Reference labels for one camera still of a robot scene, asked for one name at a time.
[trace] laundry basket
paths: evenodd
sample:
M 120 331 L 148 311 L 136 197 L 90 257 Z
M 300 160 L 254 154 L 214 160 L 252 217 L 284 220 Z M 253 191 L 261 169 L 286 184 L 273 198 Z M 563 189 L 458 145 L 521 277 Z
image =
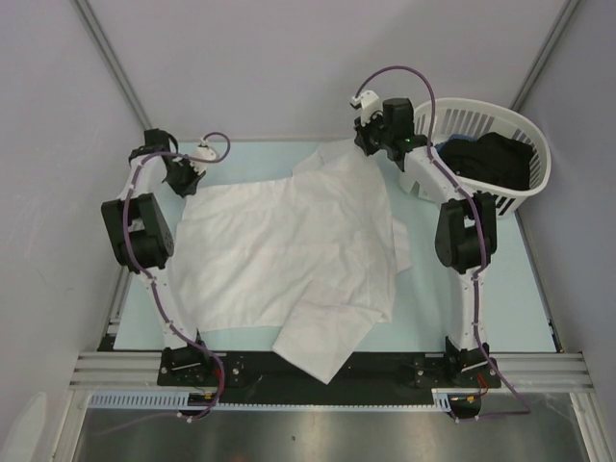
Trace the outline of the laundry basket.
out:
M 416 133 L 427 135 L 430 112 L 429 101 L 415 109 Z M 496 132 L 509 139 L 530 144 L 534 151 L 530 162 L 530 189 L 527 191 L 509 190 L 460 177 L 462 184 L 476 191 L 493 194 L 497 204 L 497 217 L 504 218 L 513 214 L 528 197 L 539 193 L 548 184 L 552 161 L 546 138 L 526 117 L 500 106 L 464 98 L 436 100 L 436 123 L 432 140 L 434 144 L 447 141 L 453 134 L 479 138 L 489 132 Z M 400 173 L 400 185 L 407 192 L 413 186 L 409 185 L 409 179 L 404 177 L 404 172 Z M 421 187 L 419 197 L 429 200 Z

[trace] crumpled fabric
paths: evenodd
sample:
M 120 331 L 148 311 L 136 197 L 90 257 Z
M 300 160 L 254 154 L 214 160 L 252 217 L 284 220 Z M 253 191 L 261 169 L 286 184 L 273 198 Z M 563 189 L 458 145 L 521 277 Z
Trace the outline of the crumpled fabric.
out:
M 281 325 L 272 349 L 328 383 L 391 321 L 407 233 L 374 159 L 351 140 L 325 143 L 291 178 L 190 196 L 171 283 L 199 331 Z

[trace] white connector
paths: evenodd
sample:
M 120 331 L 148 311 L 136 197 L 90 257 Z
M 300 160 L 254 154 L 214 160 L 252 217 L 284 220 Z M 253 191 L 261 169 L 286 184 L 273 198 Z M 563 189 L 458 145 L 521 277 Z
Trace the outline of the white connector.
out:
M 360 115 L 360 120 L 362 125 L 370 122 L 374 113 L 383 112 L 383 104 L 378 95 L 372 90 L 362 91 L 357 97 L 353 96 L 350 98 L 350 104 L 355 109 L 361 107 L 362 114 Z
M 192 152 L 191 157 L 212 162 L 218 159 L 218 153 L 214 148 L 210 146 L 207 140 L 202 139 L 199 143 L 199 146 L 197 146 L 196 149 Z M 200 175 L 205 172 L 208 165 L 204 162 L 191 161 L 191 167 Z

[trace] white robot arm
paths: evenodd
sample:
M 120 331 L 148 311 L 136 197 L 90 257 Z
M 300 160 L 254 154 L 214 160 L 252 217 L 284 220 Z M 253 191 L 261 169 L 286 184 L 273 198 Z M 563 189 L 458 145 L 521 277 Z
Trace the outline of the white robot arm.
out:
M 116 200 L 105 202 L 101 212 L 117 261 L 135 273 L 153 306 L 165 307 L 164 313 L 160 310 L 157 313 L 163 327 L 165 346 L 177 349 L 185 347 L 186 341 L 170 329 L 168 320 L 172 320 L 173 327 L 191 341 L 198 339 L 198 332 L 181 299 L 170 289 L 168 260 L 173 255 L 173 237 L 155 194 L 163 182 L 167 182 L 181 196 L 194 193 L 198 181 L 205 175 L 206 162 L 215 162 L 218 154 L 206 140 L 202 140 L 191 159 L 205 162 L 195 162 L 171 153 L 169 141 L 173 138 L 165 131 L 153 129 L 145 132 L 144 146 L 133 151 L 129 157 L 131 171 L 124 189 Z M 137 261 L 147 271 L 134 267 L 124 241 L 122 212 L 129 193 L 129 237 Z M 152 291 L 152 281 L 156 284 L 156 294 Z
M 473 218 L 468 204 L 471 198 L 480 216 L 486 264 L 489 264 L 497 247 L 494 199 L 490 194 L 468 187 L 462 192 L 455 175 L 436 150 L 430 147 L 427 151 L 426 137 L 415 135 L 413 106 L 408 99 L 381 102 L 373 91 L 366 90 L 351 99 L 351 106 L 361 109 L 361 115 L 355 119 L 355 143 L 366 155 L 386 150 L 389 159 L 404 172 L 405 182 L 408 185 L 418 182 L 441 208 L 435 247 L 439 260 L 448 267 L 452 304 L 446 352 L 460 359 L 459 372 L 485 365 L 486 358 L 477 344 L 479 338 L 488 347 L 484 343 L 482 315 L 485 270 L 479 271 L 481 240 L 475 226 L 466 226 L 465 219 Z

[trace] light blue table surface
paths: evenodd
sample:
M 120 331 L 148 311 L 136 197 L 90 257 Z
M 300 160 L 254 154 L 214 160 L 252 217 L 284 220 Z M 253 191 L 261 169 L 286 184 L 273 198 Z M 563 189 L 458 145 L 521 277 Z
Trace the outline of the light blue table surface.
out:
M 200 188 L 274 180 L 291 176 L 292 168 L 312 154 L 312 141 L 236 142 L 229 157 L 208 169 Z M 193 152 L 183 143 L 181 152 Z M 449 312 L 449 278 L 434 251 L 438 209 L 405 194 L 398 185 L 398 168 L 383 153 L 377 155 L 391 199 L 394 217 L 409 229 L 413 268 L 398 275 L 394 320 L 379 323 L 358 351 L 442 351 Z M 184 199 L 167 185 L 157 199 L 172 232 L 182 217 Z M 515 217 L 498 222 L 499 248 L 485 280 L 484 319 L 493 351 L 555 351 L 545 310 Z M 252 327 L 209 332 L 202 337 L 214 350 L 270 350 L 279 327 Z M 162 349 L 163 334 L 155 308 L 142 284 L 130 281 L 115 349 Z

